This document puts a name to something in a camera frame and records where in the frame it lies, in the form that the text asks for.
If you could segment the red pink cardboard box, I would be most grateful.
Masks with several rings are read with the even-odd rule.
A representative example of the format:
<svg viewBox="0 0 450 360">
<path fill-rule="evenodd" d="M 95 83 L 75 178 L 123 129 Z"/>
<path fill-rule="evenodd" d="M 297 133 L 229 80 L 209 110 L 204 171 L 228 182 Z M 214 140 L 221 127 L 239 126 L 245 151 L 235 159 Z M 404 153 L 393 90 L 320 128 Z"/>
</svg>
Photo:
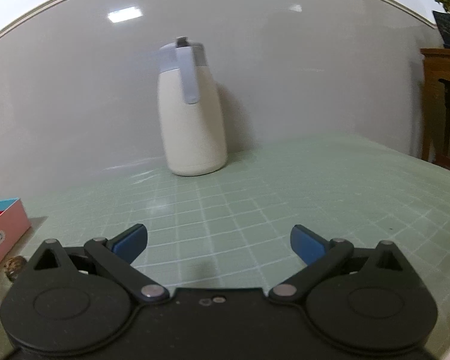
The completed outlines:
<svg viewBox="0 0 450 360">
<path fill-rule="evenodd" d="M 20 198 L 0 200 L 0 264 L 31 226 Z"/>
</svg>

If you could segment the dark brown chestnut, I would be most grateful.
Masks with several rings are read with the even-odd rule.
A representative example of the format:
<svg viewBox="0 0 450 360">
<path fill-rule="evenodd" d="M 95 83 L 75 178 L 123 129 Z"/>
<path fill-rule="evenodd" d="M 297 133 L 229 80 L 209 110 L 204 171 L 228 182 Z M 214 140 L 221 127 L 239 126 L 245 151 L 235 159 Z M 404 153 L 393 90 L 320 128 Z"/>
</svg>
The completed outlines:
<svg viewBox="0 0 450 360">
<path fill-rule="evenodd" d="M 4 264 L 4 274 L 10 282 L 14 282 L 26 267 L 27 260 L 21 255 L 9 258 Z"/>
</svg>

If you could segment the green cutting mat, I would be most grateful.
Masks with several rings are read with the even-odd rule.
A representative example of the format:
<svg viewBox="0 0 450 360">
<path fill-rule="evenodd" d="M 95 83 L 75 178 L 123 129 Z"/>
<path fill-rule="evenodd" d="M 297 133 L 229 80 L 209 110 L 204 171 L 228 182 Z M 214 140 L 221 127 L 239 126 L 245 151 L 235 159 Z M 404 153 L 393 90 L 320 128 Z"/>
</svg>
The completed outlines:
<svg viewBox="0 0 450 360">
<path fill-rule="evenodd" d="M 217 172 L 138 170 L 24 201 L 33 233 L 0 273 L 0 359 L 443 359 L 450 350 L 450 171 L 353 136 L 231 155 Z M 131 263 L 170 298 L 140 303 L 84 252 L 135 224 Z M 354 246 L 300 302 L 302 225 Z"/>
</svg>

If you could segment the white thermos jug blue lid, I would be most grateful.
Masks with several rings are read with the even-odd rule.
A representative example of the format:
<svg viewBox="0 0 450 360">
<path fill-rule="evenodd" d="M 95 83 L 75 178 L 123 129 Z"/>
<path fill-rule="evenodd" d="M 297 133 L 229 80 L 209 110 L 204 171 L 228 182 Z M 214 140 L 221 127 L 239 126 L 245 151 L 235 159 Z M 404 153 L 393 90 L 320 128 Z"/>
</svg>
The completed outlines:
<svg viewBox="0 0 450 360">
<path fill-rule="evenodd" d="M 178 176 L 227 162 L 224 117 L 203 44 L 178 37 L 158 51 L 157 105 L 166 163 Z"/>
</svg>

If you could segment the wooden side table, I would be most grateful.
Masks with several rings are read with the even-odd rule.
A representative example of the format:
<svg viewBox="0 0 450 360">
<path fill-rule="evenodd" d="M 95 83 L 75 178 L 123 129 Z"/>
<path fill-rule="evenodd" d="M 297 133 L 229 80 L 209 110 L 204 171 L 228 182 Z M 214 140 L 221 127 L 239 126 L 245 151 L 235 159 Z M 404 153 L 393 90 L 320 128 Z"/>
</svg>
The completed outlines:
<svg viewBox="0 0 450 360">
<path fill-rule="evenodd" d="M 450 49 L 422 48 L 420 50 L 424 68 L 424 86 L 422 90 L 423 132 L 420 158 L 430 159 L 433 143 L 433 108 L 437 104 L 444 106 L 444 136 L 441 149 L 434 148 L 433 164 L 450 170 Z"/>
</svg>

